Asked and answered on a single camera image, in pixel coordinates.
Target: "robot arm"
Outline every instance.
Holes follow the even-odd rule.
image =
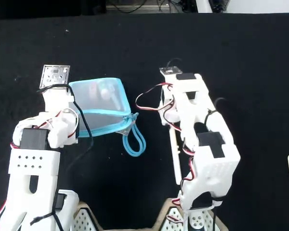
[[[40,89],[67,84],[68,72],[69,66],[45,65]],[[13,133],[10,181],[0,231],[17,231],[20,226],[22,231],[67,231],[73,222],[79,202],[76,193],[59,190],[64,203],[60,211],[55,210],[60,153],[52,149],[78,142],[79,116],[69,108],[74,97],[66,88],[47,89],[43,97],[45,112],[20,121]],[[29,189],[31,176],[38,176],[34,193]]]
[[[171,150],[176,182],[181,190],[175,200],[189,214],[199,209],[196,199],[209,192],[212,209],[222,203],[228,193],[232,175],[240,161],[233,137],[223,117],[216,111],[209,91],[199,74],[183,73],[177,67],[160,69],[167,84],[163,85],[164,100],[160,107],[174,99],[173,105],[159,111],[163,125],[170,124]],[[180,138],[183,150],[191,156],[190,173],[181,179],[180,163],[174,124],[180,122]]]

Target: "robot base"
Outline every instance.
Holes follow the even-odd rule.
[[[211,211],[199,212],[197,217],[192,217],[192,223],[194,228],[198,228],[199,224],[203,222],[204,231],[212,230],[213,223],[213,213]],[[158,215],[158,218],[152,228],[140,229],[137,231],[184,231],[182,224],[174,224],[166,219],[166,215],[171,215],[175,218],[183,220],[183,212],[181,208],[174,206],[171,203],[171,199],[167,199]],[[104,229],[99,225],[93,212],[90,210],[88,205],[84,202],[80,202],[78,205],[78,212],[74,216],[74,223],[72,226],[72,231],[104,231]],[[216,217],[216,231],[228,231],[228,228]],[[126,230],[112,230],[112,231],[136,231],[133,229]]]

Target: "white cable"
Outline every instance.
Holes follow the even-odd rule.
[[[73,129],[73,132],[71,133],[71,134],[74,134],[75,132],[76,132],[76,129],[77,129],[77,127],[78,127],[78,124],[79,124],[79,116],[78,116],[78,114],[77,114],[77,112],[75,112],[72,108],[65,108],[65,109],[63,109],[63,110],[69,110],[69,111],[71,111],[71,112],[73,112],[74,113],[74,115],[75,115],[75,117],[76,117],[76,126],[75,126],[75,128]]]

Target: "transparent pouch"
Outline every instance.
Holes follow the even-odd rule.
[[[120,79],[99,78],[70,82],[69,84],[93,136],[118,132],[123,135],[123,145],[130,155],[139,156],[145,150],[145,140],[135,124],[138,114],[131,113]],[[79,113],[72,103],[70,107]],[[136,139],[140,138],[141,142],[138,140],[140,145],[139,152],[133,151],[128,144],[127,136],[131,129]],[[85,125],[80,120],[79,137],[88,136]]]

